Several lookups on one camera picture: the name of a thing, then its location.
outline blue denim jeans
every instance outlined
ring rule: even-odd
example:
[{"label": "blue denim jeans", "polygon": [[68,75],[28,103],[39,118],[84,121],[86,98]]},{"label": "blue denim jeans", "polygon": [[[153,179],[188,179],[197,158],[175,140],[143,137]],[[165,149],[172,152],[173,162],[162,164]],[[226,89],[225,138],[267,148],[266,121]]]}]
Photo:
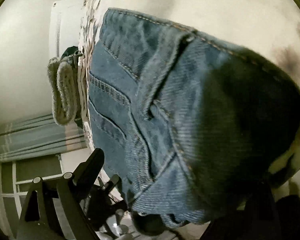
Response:
[{"label": "blue denim jeans", "polygon": [[300,92],[249,49],[142,13],[109,9],[89,112],[105,170],[129,206],[171,228],[235,209],[300,124]]}]

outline silver bolt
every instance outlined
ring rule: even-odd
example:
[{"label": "silver bolt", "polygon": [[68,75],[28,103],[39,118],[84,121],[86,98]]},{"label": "silver bolt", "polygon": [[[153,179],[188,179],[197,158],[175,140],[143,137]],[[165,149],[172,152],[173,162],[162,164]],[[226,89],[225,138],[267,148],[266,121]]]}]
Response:
[{"label": "silver bolt", "polygon": [[63,175],[63,177],[64,177],[65,179],[70,179],[70,178],[72,177],[72,173],[71,173],[71,172],[67,172],[67,173],[65,173],[65,174]]},{"label": "silver bolt", "polygon": [[33,179],[33,182],[34,183],[39,183],[41,181],[41,178],[40,177],[35,177],[34,179]]}]

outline striped curtain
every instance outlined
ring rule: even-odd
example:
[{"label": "striped curtain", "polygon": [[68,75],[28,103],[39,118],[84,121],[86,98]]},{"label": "striped curtain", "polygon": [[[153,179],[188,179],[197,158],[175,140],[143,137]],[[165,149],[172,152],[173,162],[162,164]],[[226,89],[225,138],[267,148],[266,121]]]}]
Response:
[{"label": "striped curtain", "polygon": [[84,132],[72,122],[59,126],[52,114],[0,127],[0,163],[64,153],[87,147]]}]

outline folded fabric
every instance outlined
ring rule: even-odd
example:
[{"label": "folded fabric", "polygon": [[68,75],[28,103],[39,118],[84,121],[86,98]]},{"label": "folded fabric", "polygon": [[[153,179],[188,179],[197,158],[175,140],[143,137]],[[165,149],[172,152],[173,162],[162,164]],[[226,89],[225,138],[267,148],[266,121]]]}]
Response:
[{"label": "folded fabric", "polygon": [[129,207],[170,228],[235,210],[289,148],[300,91],[257,53],[195,28],[109,9],[89,113],[104,169]]},{"label": "folded fabric", "polygon": [[77,81],[77,64],[81,53],[75,52],[67,56],[74,48],[68,48],[61,59],[54,57],[48,64],[48,78],[53,98],[52,113],[59,125],[69,124],[80,118],[81,113]]}]

